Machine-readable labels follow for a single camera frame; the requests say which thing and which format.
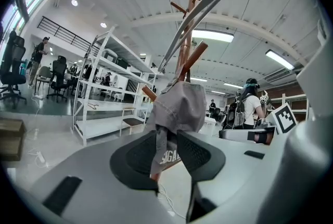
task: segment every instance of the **brick wall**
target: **brick wall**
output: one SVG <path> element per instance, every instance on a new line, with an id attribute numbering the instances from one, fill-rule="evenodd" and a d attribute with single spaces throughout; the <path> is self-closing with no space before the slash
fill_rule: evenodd
<path id="1" fill-rule="evenodd" d="M 266 92 L 268 93 L 268 96 L 270 99 L 280 98 L 280 97 L 282 97 L 283 93 L 285 93 L 286 96 L 293 96 L 293 95 L 298 95 L 298 94 L 304 93 L 303 90 L 301 89 L 301 87 L 298 85 L 298 83 L 293 83 L 293 84 L 289 84 L 289 85 L 285 85 L 285 86 L 281 86 L 281 87 L 272 88 L 272 89 L 266 90 Z M 227 105 L 230 105 L 234 101 L 235 101 L 234 97 L 228 98 Z M 274 103 L 273 106 L 275 108 L 278 108 L 279 106 L 281 106 L 281 102 Z M 306 109 L 306 100 L 292 102 L 291 109 Z M 301 113 L 301 114 L 294 113 L 294 115 L 298 122 L 305 120 L 305 117 L 306 117 L 306 114 L 304 114 L 304 113 Z"/>

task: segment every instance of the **railing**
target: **railing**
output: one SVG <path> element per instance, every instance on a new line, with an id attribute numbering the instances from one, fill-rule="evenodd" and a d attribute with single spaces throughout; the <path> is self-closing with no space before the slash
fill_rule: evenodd
<path id="1" fill-rule="evenodd" d="M 132 80 L 128 80 L 126 90 L 135 93 L 137 85 L 138 85 L 137 82 L 134 82 Z"/>
<path id="2" fill-rule="evenodd" d="M 76 46 L 77 48 L 87 52 L 90 47 L 90 42 L 86 41 L 85 39 L 77 36 L 73 32 L 69 31 L 68 29 L 65 29 L 64 27 L 56 24 L 54 21 L 48 19 L 47 17 L 42 18 L 41 22 L 37 26 L 37 28 L 40 28 L 50 34 L 52 34 L 54 37 L 57 37 L 59 39 L 62 39 L 63 41 Z M 99 47 L 93 46 L 91 53 L 96 56 L 98 54 Z"/>

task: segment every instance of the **black shorts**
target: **black shorts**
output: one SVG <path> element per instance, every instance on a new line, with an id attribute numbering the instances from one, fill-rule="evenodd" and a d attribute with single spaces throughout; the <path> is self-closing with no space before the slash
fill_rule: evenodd
<path id="1" fill-rule="evenodd" d="M 254 125 L 243 124 L 243 130 L 253 130 Z"/>

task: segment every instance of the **floor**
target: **floor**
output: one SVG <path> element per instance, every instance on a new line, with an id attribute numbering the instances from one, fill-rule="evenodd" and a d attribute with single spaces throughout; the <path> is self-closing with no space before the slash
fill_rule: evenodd
<path id="1" fill-rule="evenodd" d="M 29 190 L 39 177 L 83 147 L 80 136 L 76 131 L 72 130 L 72 117 L 70 116 L 72 105 L 70 102 L 67 102 L 66 106 L 64 106 L 64 103 L 60 105 L 62 105 L 63 109 L 56 107 L 57 103 L 52 100 L 45 101 L 37 115 L 37 106 L 34 109 L 30 109 L 32 114 L 0 111 L 1 117 L 22 119 L 25 123 L 27 132 L 23 143 L 21 161 L 5 162 L 3 166 L 8 169 L 7 172 L 12 181 L 26 190 Z M 66 112 L 66 114 L 63 116 L 45 114 L 45 112 L 54 114 L 55 111 L 57 113 Z M 211 132 L 210 128 L 203 127 L 200 133 L 209 134 Z M 218 136 L 220 129 L 220 126 L 213 127 L 214 136 Z M 138 130 L 133 129 L 132 133 L 139 131 L 140 127 Z M 122 135 L 129 135 L 129 128 L 123 129 Z M 118 137 L 119 131 L 116 131 L 90 139 L 87 144 L 92 145 L 116 140 Z M 44 164 L 36 157 L 37 152 L 42 153 L 46 161 Z M 165 195 L 159 195 L 159 201 L 165 206 L 170 215 L 174 217 L 174 223 L 186 222 L 178 214 L 186 216 L 190 196 L 190 182 L 190 175 L 183 163 L 175 165 L 161 175 L 159 189 L 164 190 L 165 188 L 167 195 L 172 200 L 173 208 L 168 203 Z"/>
<path id="2" fill-rule="evenodd" d="M 65 99 L 59 99 L 59 102 L 56 102 L 56 98 L 53 96 L 49 97 L 49 99 L 44 99 L 42 101 L 34 98 L 32 96 L 34 94 L 34 89 L 28 88 L 28 83 L 19 85 L 19 89 L 21 91 L 21 95 L 27 99 L 27 104 L 24 103 L 23 100 L 20 100 L 17 108 L 12 108 L 11 100 L 0 101 L 0 111 L 7 111 L 13 113 L 23 113 L 23 114 L 36 114 L 39 109 L 39 115 L 53 115 L 53 116 L 71 116 L 73 115 L 73 106 L 74 106 L 74 96 L 67 96 L 67 92 L 65 92 L 65 96 L 68 98 L 67 101 Z M 48 92 L 48 84 L 41 84 L 38 95 L 42 95 L 46 97 Z M 90 99 L 99 100 L 99 101 L 113 101 L 112 98 L 103 97 L 99 94 L 91 94 Z"/>

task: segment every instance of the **backpack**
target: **backpack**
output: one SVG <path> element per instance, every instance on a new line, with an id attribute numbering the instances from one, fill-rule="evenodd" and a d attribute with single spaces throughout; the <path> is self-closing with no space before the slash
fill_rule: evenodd
<path id="1" fill-rule="evenodd" d="M 240 99 L 237 97 L 236 100 L 230 105 L 228 116 L 227 116 L 227 126 L 229 128 L 236 128 L 243 126 L 245 122 L 245 108 L 244 108 L 244 101 L 253 96 L 253 94 L 248 95 L 245 99 Z"/>
<path id="2" fill-rule="evenodd" d="M 35 45 L 35 47 L 34 47 L 34 49 L 33 49 L 33 51 L 32 51 L 31 59 L 30 59 L 30 61 L 28 62 L 27 69 L 30 69 L 31 66 L 32 66 L 32 62 L 33 62 L 34 57 L 35 57 L 35 55 L 36 55 L 36 53 L 37 53 L 37 46 L 38 46 L 38 45 Z"/>

